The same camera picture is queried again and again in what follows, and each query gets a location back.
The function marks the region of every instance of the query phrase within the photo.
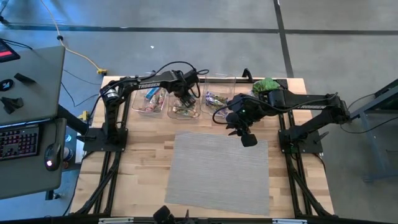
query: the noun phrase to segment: gray mat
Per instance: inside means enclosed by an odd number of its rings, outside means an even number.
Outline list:
[[[239,138],[176,135],[165,202],[269,215],[267,141],[245,148]]]

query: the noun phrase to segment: gray floor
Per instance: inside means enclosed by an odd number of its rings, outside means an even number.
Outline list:
[[[277,29],[272,0],[46,0],[60,24],[108,27],[196,27]],[[280,0],[286,29],[394,30],[395,0]],[[50,25],[39,1],[10,0],[3,16],[11,23]],[[144,74],[173,60],[186,60],[212,72],[240,75],[249,68],[258,77],[286,77],[279,34],[176,32],[62,32],[65,42],[90,56],[110,75]],[[58,45],[56,32],[1,29],[0,37],[45,47]],[[287,35],[294,77],[305,79],[313,94],[339,92],[351,103],[397,78],[398,35]],[[85,60],[71,54],[65,69],[93,83],[101,77]],[[67,73],[63,82],[75,101],[98,92]],[[74,108],[64,91],[61,104],[73,114],[90,110],[94,99]],[[375,125],[385,118],[374,118]],[[376,133],[386,144],[382,130]],[[360,131],[352,124],[347,129]],[[398,178],[365,184],[374,172],[373,156],[364,135],[344,133],[338,126],[322,129],[326,174],[335,213],[346,218],[396,222]],[[61,200],[44,201],[44,194],[0,201],[0,220],[61,215],[72,196],[77,173],[65,173],[57,192]]]

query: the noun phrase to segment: wooden tabletop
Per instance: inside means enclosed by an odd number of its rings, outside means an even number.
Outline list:
[[[120,77],[104,77],[103,85],[106,85],[111,80],[119,79]],[[306,94],[302,78],[288,78],[287,81],[290,91],[297,94]],[[251,86],[250,84],[236,84],[235,94],[248,93]],[[294,117],[297,124],[302,124],[311,119],[312,115],[310,111],[296,110],[294,111]],[[93,127],[100,127],[102,122],[104,122],[104,104],[99,101],[93,120]],[[168,206],[176,217],[184,217],[186,209],[190,210],[191,217],[264,217],[164,203],[173,156],[175,132],[184,130],[224,135],[231,132],[231,130],[225,130],[225,126],[212,122],[211,117],[207,114],[202,113],[197,119],[182,121],[170,119],[167,116],[167,111],[162,112],[161,118],[151,118],[130,109],[127,128],[129,129],[129,136],[126,150],[122,154],[119,166],[112,208],[113,217],[151,217],[163,205]],[[277,138],[279,129],[277,116],[265,117],[261,122],[255,123],[251,127],[251,131],[256,137],[267,140],[269,145],[269,217],[288,218],[293,217],[294,213],[285,157],[280,151]],[[83,161],[71,212],[81,208],[95,188],[97,188],[103,157],[104,152],[95,152]],[[328,183],[321,162],[312,154],[303,154],[302,157],[308,188],[324,208],[333,213]],[[101,211],[105,207],[108,187],[109,184],[104,190]],[[302,193],[300,190],[297,193],[300,200],[300,208],[304,211]]]

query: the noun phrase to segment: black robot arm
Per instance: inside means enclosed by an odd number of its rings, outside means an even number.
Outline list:
[[[337,93],[334,95],[297,95],[288,90],[272,90],[259,95],[259,98],[238,94],[228,102],[227,128],[234,128],[231,134],[242,137],[244,146],[253,146],[257,140],[249,127],[265,116],[275,116],[290,110],[322,110],[322,112],[301,126],[292,126],[283,131],[281,145],[301,141],[312,132],[335,123],[349,121],[346,104]]]
[[[105,123],[102,130],[106,136],[106,143],[118,144],[120,134],[116,126],[118,109],[128,96],[135,90],[146,88],[162,87],[169,93],[174,93],[176,97],[187,107],[193,105],[196,100],[189,93],[195,85],[199,90],[198,72],[190,70],[187,73],[181,71],[166,71],[161,75],[151,75],[149,77],[124,77],[119,81],[111,81],[102,89],[100,93],[105,104]]]

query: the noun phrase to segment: keyboard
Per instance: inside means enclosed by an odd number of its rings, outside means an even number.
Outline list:
[[[36,156],[39,125],[8,127],[0,129],[0,161]]]

